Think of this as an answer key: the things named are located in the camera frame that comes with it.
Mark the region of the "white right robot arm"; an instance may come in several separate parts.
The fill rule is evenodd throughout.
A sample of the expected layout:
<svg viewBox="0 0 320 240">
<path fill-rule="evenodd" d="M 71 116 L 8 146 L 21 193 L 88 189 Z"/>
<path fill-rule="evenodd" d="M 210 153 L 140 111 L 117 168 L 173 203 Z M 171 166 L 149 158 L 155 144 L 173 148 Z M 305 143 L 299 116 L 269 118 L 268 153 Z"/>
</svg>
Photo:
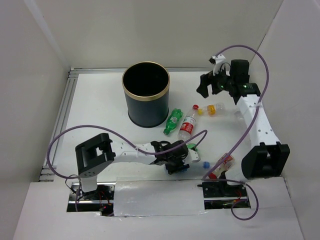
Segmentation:
<svg viewBox="0 0 320 240">
<path fill-rule="evenodd" d="M 212 56 L 210 63 L 213 70 L 200 77 L 197 92 L 204 98 L 209 96 L 208 86 L 212 94 L 226 91 L 238 107 L 246 127 L 250 130 L 250 150 L 225 172 L 224 180 L 218 184 L 223 196 L 230 196 L 236 189 L 232 180 L 247 182 L 253 179 L 279 177 L 290 154 L 287 144 L 282 144 L 275 135 L 260 97 L 259 87 L 250 83 L 249 62 L 235 59 L 230 63 L 230 71 L 226 71 L 226 58 L 220 54 Z"/>
</svg>

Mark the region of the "aluminium frame rail left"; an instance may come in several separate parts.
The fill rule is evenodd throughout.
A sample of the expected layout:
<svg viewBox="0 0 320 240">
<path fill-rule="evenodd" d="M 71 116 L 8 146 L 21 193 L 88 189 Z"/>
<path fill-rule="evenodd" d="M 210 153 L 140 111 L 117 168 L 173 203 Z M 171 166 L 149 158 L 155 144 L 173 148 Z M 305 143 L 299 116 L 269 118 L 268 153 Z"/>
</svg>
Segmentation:
<svg viewBox="0 0 320 240">
<path fill-rule="evenodd" d="M 68 78 L 66 81 L 66 86 L 64 89 L 64 93 L 62 96 L 62 100 L 60 103 L 60 107 L 58 110 L 58 114 L 55 120 L 55 125 L 53 128 L 53 132 L 50 138 L 50 142 L 61 132 L 63 132 L 67 128 L 67 122 L 70 114 L 70 109 L 73 101 L 73 97 L 75 94 L 77 81 L 79 74 L 74 70 L 71 70 L 68 73 Z M 50 151 L 50 159 L 51 165 L 54 169 L 57 168 L 57 164 L 55 163 L 55 158 L 57 152 L 59 151 L 63 142 L 63 137 L 60 137 L 53 145 Z M 45 156 L 44 163 L 39 175 L 39 182 L 53 182 L 55 178 L 55 174 L 51 171 L 47 164 L 47 157 Z"/>
</svg>

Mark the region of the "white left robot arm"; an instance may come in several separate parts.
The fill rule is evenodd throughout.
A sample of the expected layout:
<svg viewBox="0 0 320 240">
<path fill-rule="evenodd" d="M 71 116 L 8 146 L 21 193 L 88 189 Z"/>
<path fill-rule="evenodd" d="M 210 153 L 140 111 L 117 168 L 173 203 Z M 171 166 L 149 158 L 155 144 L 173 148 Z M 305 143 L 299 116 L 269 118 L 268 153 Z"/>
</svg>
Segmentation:
<svg viewBox="0 0 320 240">
<path fill-rule="evenodd" d="M 112 141 L 107 133 L 98 134 L 75 147 L 80 192 L 88 200 L 97 197 L 98 174 L 112 163 L 164 165 L 169 175 L 184 172 L 190 168 L 186 163 L 188 153 L 189 149 L 182 140 L 173 143 L 152 141 L 131 146 Z"/>
</svg>

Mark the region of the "clear bottle with red label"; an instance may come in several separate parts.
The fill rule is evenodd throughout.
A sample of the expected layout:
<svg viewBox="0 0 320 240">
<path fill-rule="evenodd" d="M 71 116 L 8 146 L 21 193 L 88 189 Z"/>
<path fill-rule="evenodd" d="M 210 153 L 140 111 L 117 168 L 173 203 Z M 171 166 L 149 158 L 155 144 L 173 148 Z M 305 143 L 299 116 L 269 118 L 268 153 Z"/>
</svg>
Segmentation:
<svg viewBox="0 0 320 240">
<path fill-rule="evenodd" d="M 198 109 L 199 106 L 194 104 L 187 112 L 177 135 L 178 140 L 186 141 L 191 137 L 199 116 Z"/>
</svg>

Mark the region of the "clear bottle far right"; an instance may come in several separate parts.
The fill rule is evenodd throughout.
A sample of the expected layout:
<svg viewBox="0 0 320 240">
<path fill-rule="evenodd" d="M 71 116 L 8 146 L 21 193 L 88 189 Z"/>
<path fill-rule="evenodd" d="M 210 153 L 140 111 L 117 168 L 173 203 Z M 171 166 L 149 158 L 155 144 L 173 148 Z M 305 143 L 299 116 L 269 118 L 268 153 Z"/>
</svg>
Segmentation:
<svg viewBox="0 0 320 240">
<path fill-rule="evenodd" d="M 246 127 L 247 126 L 245 118 L 244 118 L 243 114 L 239 110 L 234 113 L 234 118 L 235 118 L 236 123 L 239 126 L 241 126 L 241 127 Z"/>
</svg>

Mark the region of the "small bottle with red cap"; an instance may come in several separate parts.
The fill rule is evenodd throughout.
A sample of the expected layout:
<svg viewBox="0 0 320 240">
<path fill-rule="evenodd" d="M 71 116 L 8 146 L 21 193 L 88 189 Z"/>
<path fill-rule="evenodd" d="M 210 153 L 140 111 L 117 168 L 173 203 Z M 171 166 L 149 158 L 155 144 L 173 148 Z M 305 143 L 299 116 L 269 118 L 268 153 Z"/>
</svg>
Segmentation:
<svg viewBox="0 0 320 240">
<path fill-rule="evenodd" d="M 222 172 L 228 171 L 232 165 L 235 163 L 235 159 L 233 158 L 232 155 L 228 156 L 225 158 L 227 154 L 225 153 L 221 158 L 224 159 L 224 161 L 213 171 L 208 175 L 209 179 L 218 179 Z"/>
</svg>

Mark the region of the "dark bin with gold rim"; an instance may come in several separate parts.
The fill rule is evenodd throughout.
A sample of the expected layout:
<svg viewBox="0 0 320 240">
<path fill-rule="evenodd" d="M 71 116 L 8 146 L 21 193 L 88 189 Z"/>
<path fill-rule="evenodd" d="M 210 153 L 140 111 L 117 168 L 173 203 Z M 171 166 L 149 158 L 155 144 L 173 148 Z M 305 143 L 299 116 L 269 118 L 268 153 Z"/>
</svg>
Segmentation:
<svg viewBox="0 0 320 240">
<path fill-rule="evenodd" d="M 162 124 L 169 114 L 170 74 L 152 61 L 136 63 L 122 75 L 129 119 L 142 128 Z"/>
</svg>

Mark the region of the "green bottle lying centre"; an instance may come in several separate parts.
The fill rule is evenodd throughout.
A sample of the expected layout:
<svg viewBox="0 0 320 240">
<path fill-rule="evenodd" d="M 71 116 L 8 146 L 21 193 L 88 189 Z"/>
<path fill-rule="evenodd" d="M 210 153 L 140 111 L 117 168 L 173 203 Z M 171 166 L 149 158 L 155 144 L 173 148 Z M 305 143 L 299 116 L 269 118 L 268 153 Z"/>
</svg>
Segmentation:
<svg viewBox="0 0 320 240">
<path fill-rule="evenodd" d="M 188 143 L 186 146 L 187 146 L 187 148 L 190 149 L 190 150 L 193 150 L 193 151 L 195 151 L 195 152 L 198 151 L 197 145 L 196 145 L 195 143 Z"/>
</svg>

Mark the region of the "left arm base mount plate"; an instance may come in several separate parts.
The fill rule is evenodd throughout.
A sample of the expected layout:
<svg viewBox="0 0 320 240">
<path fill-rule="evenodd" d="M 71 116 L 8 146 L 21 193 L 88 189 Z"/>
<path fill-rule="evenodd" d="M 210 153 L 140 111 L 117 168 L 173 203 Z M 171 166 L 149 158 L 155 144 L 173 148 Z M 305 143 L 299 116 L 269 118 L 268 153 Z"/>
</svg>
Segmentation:
<svg viewBox="0 0 320 240">
<path fill-rule="evenodd" d="M 79 186 L 76 182 L 69 186 L 68 213 L 97 212 L 104 217 L 114 216 L 115 182 L 99 182 L 97 189 L 88 193 Z"/>
</svg>

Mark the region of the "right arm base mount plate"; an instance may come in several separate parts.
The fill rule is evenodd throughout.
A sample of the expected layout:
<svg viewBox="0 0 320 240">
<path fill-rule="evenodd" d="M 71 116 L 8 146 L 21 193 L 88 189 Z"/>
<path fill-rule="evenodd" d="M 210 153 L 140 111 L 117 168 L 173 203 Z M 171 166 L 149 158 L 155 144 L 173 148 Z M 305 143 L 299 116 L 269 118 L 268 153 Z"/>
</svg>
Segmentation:
<svg viewBox="0 0 320 240">
<path fill-rule="evenodd" d="M 212 181 L 198 184 L 203 192 L 204 209 L 218 210 L 234 208 L 250 208 L 247 190 L 243 185 L 228 185 L 226 182 Z"/>
</svg>

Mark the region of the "small bottle with yellow cap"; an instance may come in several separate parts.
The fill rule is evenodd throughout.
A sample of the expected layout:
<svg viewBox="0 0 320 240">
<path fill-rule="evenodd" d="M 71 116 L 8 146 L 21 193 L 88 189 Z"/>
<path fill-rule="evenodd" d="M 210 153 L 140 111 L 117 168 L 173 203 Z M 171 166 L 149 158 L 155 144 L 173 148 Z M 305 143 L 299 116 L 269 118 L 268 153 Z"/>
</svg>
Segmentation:
<svg viewBox="0 0 320 240">
<path fill-rule="evenodd" d="M 217 117 L 226 113 L 225 105 L 222 102 L 209 104 L 197 110 L 199 116 Z"/>
</svg>

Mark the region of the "green bottle near bin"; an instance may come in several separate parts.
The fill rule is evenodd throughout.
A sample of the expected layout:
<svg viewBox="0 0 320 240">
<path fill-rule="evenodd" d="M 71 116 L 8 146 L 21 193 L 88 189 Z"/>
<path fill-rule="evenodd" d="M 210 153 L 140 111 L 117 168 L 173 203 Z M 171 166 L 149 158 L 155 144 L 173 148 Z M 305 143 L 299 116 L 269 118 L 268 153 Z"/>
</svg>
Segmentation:
<svg viewBox="0 0 320 240">
<path fill-rule="evenodd" d="M 184 113 L 181 109 L 174 108 L 166 121 L 163 133 L 165 135 L 169 135 L 172 131 L 174 131 L 183 115 Z"/>
</svg>

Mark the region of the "clear bottle with blue label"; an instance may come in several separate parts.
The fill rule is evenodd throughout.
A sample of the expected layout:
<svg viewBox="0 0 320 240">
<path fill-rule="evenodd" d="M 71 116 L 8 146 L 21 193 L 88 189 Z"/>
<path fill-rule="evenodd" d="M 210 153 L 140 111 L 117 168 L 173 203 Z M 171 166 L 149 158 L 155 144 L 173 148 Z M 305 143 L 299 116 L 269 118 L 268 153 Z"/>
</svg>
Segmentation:
<svg viewBox="0 0 320 240">
<path fill-rule="evenodd" d="M 210 168 L 210 163 L 206 161 L 185 163 L 182 167 L 174 168 L 170 165 L 165 165 L 164 170 L 168 175 L 190 175 L 202 176 Z"/>
</svg>

